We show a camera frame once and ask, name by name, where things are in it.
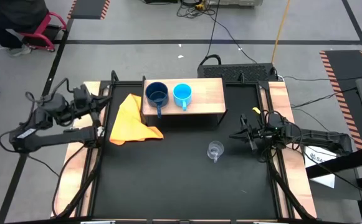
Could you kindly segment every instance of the white paper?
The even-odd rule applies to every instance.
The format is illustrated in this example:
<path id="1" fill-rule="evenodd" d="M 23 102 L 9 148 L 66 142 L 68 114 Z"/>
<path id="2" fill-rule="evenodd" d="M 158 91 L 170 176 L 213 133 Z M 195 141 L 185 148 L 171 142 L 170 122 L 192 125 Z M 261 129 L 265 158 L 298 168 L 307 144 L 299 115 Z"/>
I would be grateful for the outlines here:
<path id="1" fill-rule="evenodd" d="M 313 159 L 317 163 L 322 163 L 329 161 L 330 159 L 336 158 L 336 154 L 330 151 L 327 151 L 326 149 L 322 149 L 320 147 L 316 146 L 306 146 L 305 147 L 305 168 L 315 165 L 313 161 L 311 161 L 308 157 L 310 156 L 311 159 Z M 316 177 L 311 179 L 319 184 L 323 184 L 325 186 L 335 188 L 335 176 L 333 174 L 324 175 L 321 177 Z"/>

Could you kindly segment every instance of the wooden board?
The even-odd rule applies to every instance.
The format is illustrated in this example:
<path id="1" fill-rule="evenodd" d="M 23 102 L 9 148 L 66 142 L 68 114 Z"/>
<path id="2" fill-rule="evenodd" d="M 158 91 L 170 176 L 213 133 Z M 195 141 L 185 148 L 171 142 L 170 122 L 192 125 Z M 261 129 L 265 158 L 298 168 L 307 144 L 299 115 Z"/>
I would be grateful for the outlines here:
<path id="1" fill-rule="evenodd" d="M 89 91 L 93 94 L 98 94 L 100 82 L 86 82 Z M 292 109 L 290 107 L 290 102 L 288 99 L 287 89 L 285 83 L 283 82 L 270 82 L 270 94 L 272 99 L 272 104 L 274 109 L 279 111 L 283 116 L 285 116 L 289 121 L 294 122 Z M 261 91 L 264 107 L 266 105 L 266 96 L 265 92 Z M 75 121 L 74 126 L 83 127 L 88 126 L 92 123 L 89 116 L 84 116 L 82 119 Z M 78 148 L 79 144 L 69 144 L 67 148 L 67 153 L 65 159 L 67 160 Z M 73 161 L 68 164 L 67 169 L 64 171 L 62 182 L 59 187 L 59 193 L 55 201 L 56 211 L 61 212 L 67 204 L 71 201 L 74 194 L 78 191 L 80 187 L 80 181 L 83 174 L 83 168 L 85 165 L 86 150 L 82 151 L 79 155 L 75 157 Z M 316 217 L 317 213 L 315 211 L 315 206 L 313 204 L 313 199 L 311 195 L 311 189 L 308 182 L 307 173 L 305 171 L 303 157 L 300 153 L 291 151 L 288 149 L 283 150 L 283 159 L 285 163 L 285 169 L 287 174 L 287 180 L 290 187 L 290 190 L 296 196 L 298 201 L 304 206 L 307 212 Z M 280 207 L 283 217 L 287 217 L 287 208 L 285 203 L 285 196 L 281 190 L 279 190 L 280 197 Z M 89 200 L 86 200 L 90 197 L 90 190 L 85 193 L 84 203 L 82 209 L 82 215 L 86 215 L 87 207 Z"/>
<path id="2" fill-rule="evenodd" d="M 161 109 L 162 115 L 170 114 L 222 114 L 225 113 L 224 87 L 221 78 L 182 78 L 165 80 L 145 80 L 146 87 L 153 82 L 162 82 L 168 88 L 168 104 Z M 177 84 L 186 83 L 192 88 L 192 101 L 186 111 L 174 103 L 173 90 Z M 144 115 L 157 115 L 157 109 L 148 104 L 143 94 Z"/>
<path id="3" fill-rule="evenodd" d="M 274 110 L 278 111 L 282 116 L 294 123 L 286 84 L 284 82 L 269 82 L 269 92 Z M 305 171 L 303 156 L 299 152 L 288 148 L 284 149 L 282 154 L 290 190 L 305 210 L 313 217 L 316 217 L 317 212 L 315 210 L 315 205 L 313 204 L 310 183 L 308 181 L 307 172 Z M 294 215 L 296 218 L 300 218 L 296 211 L 294 211 Z"/>
<path id="4" fill-rule="evenodd" d="M 91 94 L 98 95 L 99 94 L 99 86 L 100 82 L 84 82 L 87 86 L 88 91 Z M 100 113 L 100 122 L 103 122 L 105 108 Z M 73 123 L 73 127 L 75 128 L 83 128 L 86 126 L 92 125 L 92 119 L 89 115 L 82 116 L 81 119 L 76 119 Z M 82 146 L 81 143 L 70 143 L 67 147 L 67 152 L 65 155 L 64 162 L 72 156 L 77 150 Z M 92 161 L 90 163 L 89 171 L 92 170 L 93 165 L 95 164 L 97 149 L 93 149 L 92 153 Z M 85 160 L 87 156 L 87 148 L 84 147 L 68 164 L 66 169 L 63 171 L 62 178 L 60 181 L 59 189 L 57 191 L 57 195 L 55 198 L 55 211 L 56 214 L 62 212 L 66 206 L 70 203 L 70 201 L 74 198 L 74 195 L 80 188 L 83 168 L 85 166 Z M 89 198 L 91 194 L 91 185 L 84 194 L 83 204 L 86 205 L 83 207 L 81 215 L 87 215 L 87 208 L 89 204 Z"/>

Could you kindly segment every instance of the person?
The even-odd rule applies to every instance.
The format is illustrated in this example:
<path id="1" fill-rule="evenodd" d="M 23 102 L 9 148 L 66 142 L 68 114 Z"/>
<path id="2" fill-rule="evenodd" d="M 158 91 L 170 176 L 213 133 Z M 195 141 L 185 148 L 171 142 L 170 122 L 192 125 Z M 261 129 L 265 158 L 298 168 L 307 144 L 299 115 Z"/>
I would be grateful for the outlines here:
<path id="1" fill-rule="evenodd" d="M 48 13 L 44 0 L 0 0 L 0 45 L 12 57 L 31 53 L 15 35 L 16 32 L 35 32 Z"/>

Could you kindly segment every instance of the person's leg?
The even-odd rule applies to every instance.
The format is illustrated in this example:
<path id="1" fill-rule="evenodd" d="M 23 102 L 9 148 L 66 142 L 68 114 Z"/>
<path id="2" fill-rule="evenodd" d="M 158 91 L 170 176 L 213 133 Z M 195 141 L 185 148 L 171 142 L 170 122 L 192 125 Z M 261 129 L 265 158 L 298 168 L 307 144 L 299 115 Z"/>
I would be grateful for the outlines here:
<path id="1" fill-rule="evenodd" d="M 0 12 L 0 44 L 9 49 L 21 49 L 23 43 L 6 29 L 18 29 L 19 25 L 11 22 L 4 14 Z"/>

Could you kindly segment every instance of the concrete floor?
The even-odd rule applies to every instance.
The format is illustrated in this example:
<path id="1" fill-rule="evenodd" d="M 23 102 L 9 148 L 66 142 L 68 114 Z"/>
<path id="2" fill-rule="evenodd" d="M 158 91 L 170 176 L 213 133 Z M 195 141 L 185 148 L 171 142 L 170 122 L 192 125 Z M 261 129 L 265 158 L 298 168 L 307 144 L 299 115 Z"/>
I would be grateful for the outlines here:
<path id="1" fill-rule="evenodd" d="M 285 9 L 286 0 L 264 1 L 255 9 L 220 9 L 218 21 L 224 24 L 235 39 L 274 40 Z M 348 1 L 362 29 L 362 0 Z M 46 0 L 49 9 L 63 18 L 72 0 Z M 207 16 L 196 19 L 176 17 L 179 5 L 149 6 L 139 0 L 112 1 L 105 20 L 75 20 L 70 40 L 207 40 L 212 20 Z M 216 26 L 215 39 L 230 39 L 226 31 Z M 282 40 L 359 40 L 341 0 L 292 1 L 283 27 Z M 273 45 L 241 45 L 259 63 L 267 63 Z M 326 78 L 319 57 L 321 50 L 362 50 L 361 45 L 279 45 L 275 66 L 283 76 L 297 78 Z M 54 78 L 54 85 L 64 77 L 71 86 L 84 81 L 108 80 L 116 70 L 121 80 L 148 78 L 196 77 L 199 62 L 207 52 L 204 44 L 69 44 Z M 222 62 L 250 63 L 237 46 L 214 44 L 212 54 L 219 54 Z M 27 118 L 30 102 L 25 91 L 39 96 L 56 53 L 33 51 L 20 58 L 9 58 L 0 49 L 0 134 L 15 128 Z M 298 82 L 286 80 L 292 104 L 303 103 L 333 93 L 328 82 Z M 335 98 L 305 106 L 328 129 L 348 132 Z M 319 129 L 316 121 L 294 112 L 296 123 L 302 128 Z M 57 133 L 60 128 L 52 128 Z M 34 153 L 36 158 L 59 171 L 66 146 L 50 147 Z M 0 148 L 0 207 L 16 166 L 18 155 Z M 17 188 L 7 222 L 49 218 L 50 201 L 56 176 L 35 161 L 27 161 Z M 335 222 L 360 222 L 355 201 L 315 198 L 320 218 Z"/>

